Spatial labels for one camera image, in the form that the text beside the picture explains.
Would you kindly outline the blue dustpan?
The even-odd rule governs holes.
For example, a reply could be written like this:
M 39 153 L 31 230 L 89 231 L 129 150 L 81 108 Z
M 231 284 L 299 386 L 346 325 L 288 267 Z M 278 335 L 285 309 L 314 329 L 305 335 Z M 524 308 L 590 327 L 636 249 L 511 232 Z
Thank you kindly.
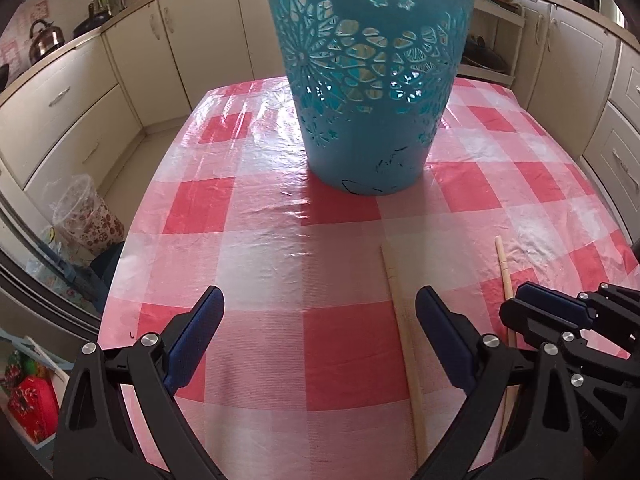
M 123 249 L 124 243 L 114 244 L 94 258 L 88 266 L 64 262 L 65 277 L 99 314 L 104 312 L 108 291 Z

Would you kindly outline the red white checkered tablecloth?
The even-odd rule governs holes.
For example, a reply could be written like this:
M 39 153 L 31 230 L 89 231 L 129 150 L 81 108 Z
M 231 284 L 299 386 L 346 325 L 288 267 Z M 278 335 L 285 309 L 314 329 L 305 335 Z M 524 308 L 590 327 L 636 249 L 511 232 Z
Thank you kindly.
M 422 178 L 386 196 L 308 169 L 282 78 L 208 92 L 129 230 L 99 343 L 162 330 L 209 286 L 226 312 L 184 416 L 231 479 L 407 479 L 416 450 L 381 250 L 402 301 L 425 285 L 504 334 L 495 244 L 515 283 L 576 295 L 639 284 L 620 228 L 508 90 L 458 79 Z

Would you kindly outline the floral clear waste bin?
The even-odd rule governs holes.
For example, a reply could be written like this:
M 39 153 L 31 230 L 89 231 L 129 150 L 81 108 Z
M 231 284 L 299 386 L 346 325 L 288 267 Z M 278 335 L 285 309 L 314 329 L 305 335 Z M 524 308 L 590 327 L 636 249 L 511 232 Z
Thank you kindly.
M 99 256 L 125 239 L 125 228 L 96 190 L 92 177 L 76 174 L 53 206 L 53 225 Z

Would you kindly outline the white tiered trolley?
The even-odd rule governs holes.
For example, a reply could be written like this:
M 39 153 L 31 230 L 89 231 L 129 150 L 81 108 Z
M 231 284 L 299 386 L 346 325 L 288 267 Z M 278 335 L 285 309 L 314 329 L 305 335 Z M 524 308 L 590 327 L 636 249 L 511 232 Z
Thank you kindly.
M 459 67 L 460 77 L 484 80 L 511 88 L 526 24 L 524 6 L 515 0 L 503 3 L 475 0 L 468 37 L 482 38 L 490 54 L 502 59 L 502 64 L 482 64 L 465 58 Z

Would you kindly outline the blue perforated plastic basket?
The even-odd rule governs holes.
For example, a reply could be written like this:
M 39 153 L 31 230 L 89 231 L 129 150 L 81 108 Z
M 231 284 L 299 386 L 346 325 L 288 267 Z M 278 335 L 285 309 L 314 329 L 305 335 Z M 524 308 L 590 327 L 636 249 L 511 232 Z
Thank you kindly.
M 268 0 L 308 166 L 385 195 L 421 177 L 475 0 Z

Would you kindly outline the steel kettle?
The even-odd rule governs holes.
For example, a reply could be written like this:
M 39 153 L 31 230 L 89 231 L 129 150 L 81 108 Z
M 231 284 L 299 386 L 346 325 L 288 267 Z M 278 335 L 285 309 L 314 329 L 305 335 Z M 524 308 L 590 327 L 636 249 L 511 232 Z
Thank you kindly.
M 29 29 L 29 39 L 32 43 L 29 47 L 28 56 L 32 65 L 35 65 L 65 44 L 62 29 L 46 20 L 32 22 L 32 26 Z

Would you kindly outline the black pan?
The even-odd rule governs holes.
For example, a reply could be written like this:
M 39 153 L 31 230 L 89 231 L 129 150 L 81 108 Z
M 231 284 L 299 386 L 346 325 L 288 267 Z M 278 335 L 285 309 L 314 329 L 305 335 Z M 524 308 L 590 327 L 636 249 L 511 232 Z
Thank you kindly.
M 102 26 L 111 17 L 112 17 L 112 14 L 109 10 L 97 11 L 96 8 L 94 7 L 94 3 L 93 2 L 89 3 L 88 18 L 83 20 L 80 24 L 78 24 L 74 28 L 73 30 L 74 38 L 78 38 L 82 35 L 85 35 L 87 32 L 90 32 L 90 30 L 93 30 L 95 28 Z

